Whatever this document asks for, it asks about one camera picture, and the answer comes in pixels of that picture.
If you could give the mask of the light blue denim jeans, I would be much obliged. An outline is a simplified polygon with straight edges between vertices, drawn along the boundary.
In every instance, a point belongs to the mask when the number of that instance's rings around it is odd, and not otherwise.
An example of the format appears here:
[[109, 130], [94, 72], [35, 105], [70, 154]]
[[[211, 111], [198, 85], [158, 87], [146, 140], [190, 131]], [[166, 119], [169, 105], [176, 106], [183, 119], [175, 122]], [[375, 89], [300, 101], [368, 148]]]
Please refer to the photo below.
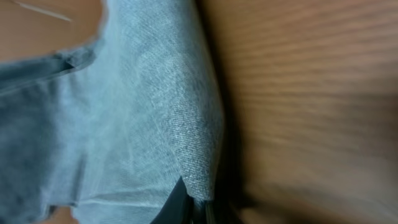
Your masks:
[[1, 2], [2, 223], [206, 223], [223, 135], [194, 1]]

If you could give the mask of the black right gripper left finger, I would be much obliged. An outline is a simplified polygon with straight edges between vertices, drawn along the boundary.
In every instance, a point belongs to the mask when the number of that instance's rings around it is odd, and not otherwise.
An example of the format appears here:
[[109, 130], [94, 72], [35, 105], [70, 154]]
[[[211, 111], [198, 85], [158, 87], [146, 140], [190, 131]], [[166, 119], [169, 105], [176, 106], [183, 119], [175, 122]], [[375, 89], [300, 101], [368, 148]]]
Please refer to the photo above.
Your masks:
[[179, 178], [164, 206], [150, 224], [191, 224], [193, 199]]

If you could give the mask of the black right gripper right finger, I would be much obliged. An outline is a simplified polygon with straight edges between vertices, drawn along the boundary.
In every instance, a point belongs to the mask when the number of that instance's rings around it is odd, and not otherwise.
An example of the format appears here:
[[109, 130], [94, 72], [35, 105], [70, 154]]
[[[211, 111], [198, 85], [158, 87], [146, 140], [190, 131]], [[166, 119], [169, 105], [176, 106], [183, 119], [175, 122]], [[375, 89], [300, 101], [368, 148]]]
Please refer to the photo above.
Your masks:
[[217, 224], [212, 202], [205, 202], [206, 224]]

